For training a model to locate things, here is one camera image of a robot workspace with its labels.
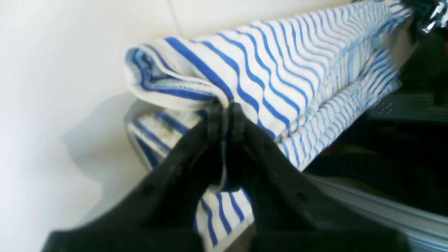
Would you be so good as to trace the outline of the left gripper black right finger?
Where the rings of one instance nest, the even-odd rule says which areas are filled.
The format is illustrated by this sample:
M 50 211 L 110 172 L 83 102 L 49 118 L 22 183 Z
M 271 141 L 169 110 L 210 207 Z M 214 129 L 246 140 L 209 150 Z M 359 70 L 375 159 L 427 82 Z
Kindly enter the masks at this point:
M 408 251 L 402 233 L 343 206 L 297 171 L 240 104 L 227 114 L 229 184 L 249 196 L 256 226 L 250 252 Z

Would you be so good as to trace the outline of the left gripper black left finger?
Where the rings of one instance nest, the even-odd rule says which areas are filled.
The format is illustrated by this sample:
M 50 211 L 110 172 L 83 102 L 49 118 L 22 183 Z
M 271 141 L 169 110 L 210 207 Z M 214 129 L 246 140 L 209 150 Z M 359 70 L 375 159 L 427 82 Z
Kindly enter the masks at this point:
M 197 205 L 223 176 L 223 109 L 209 108 L 162 164 L 112 210 L 50 234 L 44 252 L 203 252 L 193 231 Z

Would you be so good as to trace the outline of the image-right arm gripper body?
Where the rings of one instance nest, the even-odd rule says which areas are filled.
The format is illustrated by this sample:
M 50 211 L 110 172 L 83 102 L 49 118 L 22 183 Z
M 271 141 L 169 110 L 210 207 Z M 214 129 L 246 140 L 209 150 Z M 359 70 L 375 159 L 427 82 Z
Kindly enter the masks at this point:
M 403 0 L 402 3 L 413 11 L 411 30 L 415 34 L 447 35 L 447 0 Z

